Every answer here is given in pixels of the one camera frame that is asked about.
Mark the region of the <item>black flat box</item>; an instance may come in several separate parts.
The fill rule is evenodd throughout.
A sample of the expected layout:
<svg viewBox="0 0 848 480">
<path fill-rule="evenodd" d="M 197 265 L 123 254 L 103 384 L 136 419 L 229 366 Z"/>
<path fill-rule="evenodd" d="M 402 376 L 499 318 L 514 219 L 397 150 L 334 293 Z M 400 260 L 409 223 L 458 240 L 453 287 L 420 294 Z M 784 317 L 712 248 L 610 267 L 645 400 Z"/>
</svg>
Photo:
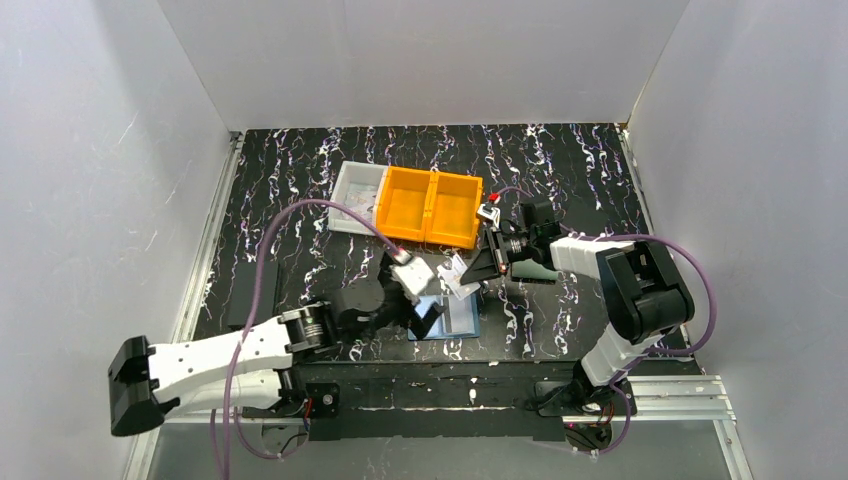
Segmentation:
<svg viewBox="0 0 848 480">
<path fill-rule="evenodd" d="M 256 262 L 244 262 L 236 266 L 226 317 L 226 326 L 231 331 L 242 330 L 246 325 L 248 315 L 252 310 L 258 270 L 259 267 Z M 275 315 L 278 276 L 278 262 L 268 261 L 263 263 L 260 302 L 258 303 L 254 324 L 260 324 Z"/>
</svg>

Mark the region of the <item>white plastic bin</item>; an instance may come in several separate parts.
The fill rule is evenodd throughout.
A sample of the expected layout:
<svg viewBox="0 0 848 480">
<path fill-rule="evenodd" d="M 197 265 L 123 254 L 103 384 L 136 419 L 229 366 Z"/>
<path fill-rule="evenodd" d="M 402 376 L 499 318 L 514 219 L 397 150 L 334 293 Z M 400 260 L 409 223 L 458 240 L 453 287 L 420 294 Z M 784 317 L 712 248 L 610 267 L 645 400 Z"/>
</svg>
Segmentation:
<svg viewBox="0 0 848 480">
<path fill-rule="evenodd" d="M 382 193 L 388 166 L 344 161 L 334 184 L 330 200 L 344 205 L 370 224 L 376 225 L 378 200 Z M 373 236 L 373 232 L 347 213 L 330 208 L 328 229 L 335 232 Z"/>
</svg>

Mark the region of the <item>right orange bin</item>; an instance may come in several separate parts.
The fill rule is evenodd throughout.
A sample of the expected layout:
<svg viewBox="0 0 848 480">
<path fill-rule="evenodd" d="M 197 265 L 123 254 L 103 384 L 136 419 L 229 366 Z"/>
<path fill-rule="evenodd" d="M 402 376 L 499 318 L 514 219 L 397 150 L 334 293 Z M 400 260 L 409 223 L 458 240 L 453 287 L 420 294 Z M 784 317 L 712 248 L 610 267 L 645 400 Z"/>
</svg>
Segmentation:
<svg viewBox="0 0 848 480">
<path fill-rule="evenodd" d="M 481 177 L 436 172 L 425 208 L 427 243 L 472 249 L 476 245 L 482 201 Z"/>
</svg>

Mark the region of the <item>blue card holder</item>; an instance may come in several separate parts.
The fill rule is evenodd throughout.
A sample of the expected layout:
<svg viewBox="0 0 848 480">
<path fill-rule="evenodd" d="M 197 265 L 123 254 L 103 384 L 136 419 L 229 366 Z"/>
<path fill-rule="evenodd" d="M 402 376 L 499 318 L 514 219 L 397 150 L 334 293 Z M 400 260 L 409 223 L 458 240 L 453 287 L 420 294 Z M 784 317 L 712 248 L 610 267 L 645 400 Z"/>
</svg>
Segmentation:
<svg viewBox="0 0 848 480">
<path fill-rule="evenodd" d="M 477 294 L 460 300 L 452 294 L 427 295 L 421 298 L 416 313 L 423 315 L 431 305 L 445 308 L 443 314 L 430 328 L 425 340 L 448 340 L 480 336 Z"/>
</svg>

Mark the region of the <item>orange bin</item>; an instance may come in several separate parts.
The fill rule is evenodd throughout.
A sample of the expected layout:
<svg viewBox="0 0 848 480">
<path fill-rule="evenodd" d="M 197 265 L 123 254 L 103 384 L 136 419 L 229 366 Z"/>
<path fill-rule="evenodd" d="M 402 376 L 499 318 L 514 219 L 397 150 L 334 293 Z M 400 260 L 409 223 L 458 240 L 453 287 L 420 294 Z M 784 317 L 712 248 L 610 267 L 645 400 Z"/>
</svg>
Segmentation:
<svg viewBox="0 0 848 480">
<path fill-rule="evenodd" d="M 436 172 L 425 208 L 427 243 L 472 249 L 476 245 L 482 201 L 481 177 Z"/>
<path fill-rule="evenodd" d="M 426 170 L 389 167 L 377 203 L 377 229 L 390 238 L 422 242 L 435 176 Z"/>
</svg>

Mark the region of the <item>left orange bin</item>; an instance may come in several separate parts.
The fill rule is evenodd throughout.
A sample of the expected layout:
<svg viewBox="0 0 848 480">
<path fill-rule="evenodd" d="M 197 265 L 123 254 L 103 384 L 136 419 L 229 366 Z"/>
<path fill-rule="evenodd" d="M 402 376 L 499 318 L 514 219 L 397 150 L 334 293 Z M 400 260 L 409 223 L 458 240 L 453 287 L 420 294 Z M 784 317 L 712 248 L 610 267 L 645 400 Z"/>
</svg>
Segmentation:
<svg viewBox="0 0 848 480">
<path fill-rule="evenodd" d="M 422 242 L 435 176 L 426 170 L 389 167 L 377 203 L 377 229 L 390 238 Z"/>
</svg>

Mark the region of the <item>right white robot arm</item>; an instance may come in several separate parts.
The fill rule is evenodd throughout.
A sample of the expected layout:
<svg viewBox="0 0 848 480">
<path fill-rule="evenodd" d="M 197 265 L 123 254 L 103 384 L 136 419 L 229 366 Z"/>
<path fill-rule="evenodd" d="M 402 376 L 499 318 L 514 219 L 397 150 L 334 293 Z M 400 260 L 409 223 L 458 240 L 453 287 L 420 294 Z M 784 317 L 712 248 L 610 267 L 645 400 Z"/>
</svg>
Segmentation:
<svg viewBox="0 0 848 480">
<path fill-rule="evenodd" d="M 500 198 L 479 206 L 483 244 L 461 284 L 500 276 L 552 283 L 561 273 L 600 282 L 608 323 L 596 345 L 575 367 L 570 386 L 589 395 L 623 379 L 663 335 L 691 320 L 694 301 L 671 254 L 657 240 L 579 239 L 568 235 L 547 200 L 521 206 L 523 222 L 504 220 Z"/>
</svg>

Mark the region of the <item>green card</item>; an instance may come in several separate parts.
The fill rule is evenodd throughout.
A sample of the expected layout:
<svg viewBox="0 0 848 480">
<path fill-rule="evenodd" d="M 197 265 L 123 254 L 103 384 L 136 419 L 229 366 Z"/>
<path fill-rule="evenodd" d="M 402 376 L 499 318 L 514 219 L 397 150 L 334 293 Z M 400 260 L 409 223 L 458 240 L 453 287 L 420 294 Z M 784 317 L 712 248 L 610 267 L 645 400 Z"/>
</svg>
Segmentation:
<svg viewBox="0 0 848 480">
<path fill-rule="evenodd" d="M 510 280 L 531 284 L 555 284 L 559 278 L 556 271 L 545 268 L 533 260 L 514 262 L 510 267 Z"/>
</svg>

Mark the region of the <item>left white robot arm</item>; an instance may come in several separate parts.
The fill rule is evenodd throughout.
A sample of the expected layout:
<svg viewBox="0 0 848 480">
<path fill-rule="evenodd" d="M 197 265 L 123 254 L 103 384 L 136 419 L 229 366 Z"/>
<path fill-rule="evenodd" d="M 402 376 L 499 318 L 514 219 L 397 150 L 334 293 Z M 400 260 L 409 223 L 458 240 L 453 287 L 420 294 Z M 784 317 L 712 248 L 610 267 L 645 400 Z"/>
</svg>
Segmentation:
<svg viewBox="0 0 848 480">
<path fill-rule="evenodd" d="M 390 325 L 422 340 L 444 311 L 437 301 L 409 299 L 400 286 L 362 281 L 241 331 L 170 344 L 131 337 L 107 369 L 110 433 L 139 435 L 225 406 L 273 411 L 317 399 L 324 390 L 299 386 L 296 366 Z"/>
</svg>

